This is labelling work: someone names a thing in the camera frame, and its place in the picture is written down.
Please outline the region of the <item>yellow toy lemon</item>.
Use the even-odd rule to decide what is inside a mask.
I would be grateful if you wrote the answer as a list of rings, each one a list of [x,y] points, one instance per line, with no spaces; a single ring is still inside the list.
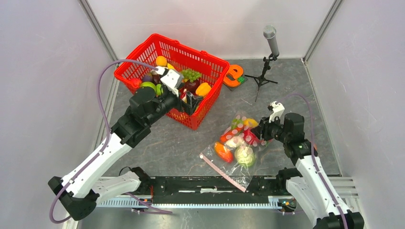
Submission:
[[[243,121],[243,125],[247,126],[248,128],[255,128],[259,125],[259,123],[252,118],[247,118]]]

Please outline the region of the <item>red toy apple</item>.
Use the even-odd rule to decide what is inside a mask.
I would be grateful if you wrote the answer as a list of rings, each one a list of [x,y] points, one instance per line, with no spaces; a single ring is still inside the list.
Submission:
[[[251,128],[246,129],[243,132],[243,134],[244,134],[243,139],[248,145],[254,146],[254,147],[260,145],[259,138],[255,135],[255,133],[252,132]]]

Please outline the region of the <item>white toy radish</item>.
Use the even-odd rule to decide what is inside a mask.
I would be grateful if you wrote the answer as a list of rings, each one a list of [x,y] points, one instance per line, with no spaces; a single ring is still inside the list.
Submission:
[[[240,146],[246,146],[246,142],[242,137],[234,136],[226,141],[225,146],[229,149],[235,149]]]

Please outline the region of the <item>green toy cabbage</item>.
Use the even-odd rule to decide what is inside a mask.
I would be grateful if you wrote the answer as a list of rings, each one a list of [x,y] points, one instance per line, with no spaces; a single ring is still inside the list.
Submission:
[[[251,167],[256,161],[256,155],[249,146],[238,147],[234,152],[234,156],[239,165],[247,168]]]

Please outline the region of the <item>red plastic basket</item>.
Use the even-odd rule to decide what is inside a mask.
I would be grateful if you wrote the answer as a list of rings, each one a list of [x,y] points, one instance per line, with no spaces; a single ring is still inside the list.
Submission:
[[[211,90],[197,106],[193,114],[188,115],[176,109],[172,109],[167,114],[168,117],[184,126],[196,130],[221,92],[224,76],[230,66],[229,62],[156,33],[150,35],[135,48],[128,55],[128,59],[153,65],[158,56],[165,57],[168,63],[174,66],[175,70],[192,69],[200,72],[202,74],[200,82],[210,85]]]

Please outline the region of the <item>clear zip top bag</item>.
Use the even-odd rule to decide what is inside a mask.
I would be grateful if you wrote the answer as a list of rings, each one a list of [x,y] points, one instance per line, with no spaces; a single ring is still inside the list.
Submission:
[[[252,115],[238,111],[226,129],[199,155],[222,178],[242,192],[250,185],[261,152],[271,141],[253,134],[259,122]]]

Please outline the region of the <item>orange red toy mango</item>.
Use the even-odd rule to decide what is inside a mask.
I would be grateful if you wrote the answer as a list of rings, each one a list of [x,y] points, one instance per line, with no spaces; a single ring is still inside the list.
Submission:
[[[215,142],[214,150],[216,154],[226,163],[231,163],[233,161],[234,157],[231,150],[224,146],[222,143]]]

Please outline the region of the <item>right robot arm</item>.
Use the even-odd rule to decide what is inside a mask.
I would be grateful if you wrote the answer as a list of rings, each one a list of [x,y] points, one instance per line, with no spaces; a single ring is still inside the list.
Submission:
[[[288,113],[281,123],[278,117],[264,117],[252,133],[260,140],[277,140],[294,168],[280,170],[276,189],[282,195],[291,194],[315,229],[362,229],[365,226],[360,212],[352,211],[324,173],[313,145],[305,138],[305,119]]]

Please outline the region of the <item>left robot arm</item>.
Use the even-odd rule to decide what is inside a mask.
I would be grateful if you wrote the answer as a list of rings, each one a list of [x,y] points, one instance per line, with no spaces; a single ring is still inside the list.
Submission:
[[[122,156],[131,151],[148,134],[151,125],[170,110],[194,112],[203,100],[187,92],[183,101],[166,86],[156,96],[151,87],[137,89],[130,98],[125,114],[113,125],[106,139],[72,172],[64,177],[53,177],[48,186],[76,221],[87,217],[97,206],[118,195],[137,192],[145,194],[150,188],[150,177],[140,168],[105,181],[101,176]]]

